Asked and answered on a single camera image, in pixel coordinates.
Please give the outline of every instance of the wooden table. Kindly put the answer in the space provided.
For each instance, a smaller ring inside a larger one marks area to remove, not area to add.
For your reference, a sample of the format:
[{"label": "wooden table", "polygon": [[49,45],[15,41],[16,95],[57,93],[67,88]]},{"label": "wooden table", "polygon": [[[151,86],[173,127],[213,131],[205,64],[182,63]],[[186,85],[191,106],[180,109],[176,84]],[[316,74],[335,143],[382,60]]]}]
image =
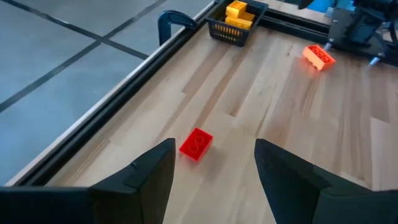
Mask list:
[{"label": "wooden table", "polygon": [[258,27],[239,48],[202,28],[49,185],[92,185],[165,138],[179,147],[199,127],[213,145],[199,164],[177,155],[164,223],[275,222],[254,163],[256,138],[370,189],[398,188],[398,69],[332,50],[336,65],[318,72],[301,58],[310,44]]}]

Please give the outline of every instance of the black basket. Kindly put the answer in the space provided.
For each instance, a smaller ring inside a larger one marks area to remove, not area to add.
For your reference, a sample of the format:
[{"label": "black basket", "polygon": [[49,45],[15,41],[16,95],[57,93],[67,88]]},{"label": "black basket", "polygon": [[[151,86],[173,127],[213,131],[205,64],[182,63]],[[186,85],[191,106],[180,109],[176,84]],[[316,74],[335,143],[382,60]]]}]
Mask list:
[{"label": "black basket", "polygon": [[209,24],[210,36],[214,39],[222,40],[230,44],[243,47],[251,33],[256,29],[260,18],[268,9],[268,4],[264,4],[252,0],[240,0],[248,4],[246,12],[254,14],[254,22],[250,30],[241,29],[236,26],[226,24],[225,11],[226,7],[233,2],[233,0],[225,0],[216,10],[207,18]]}]

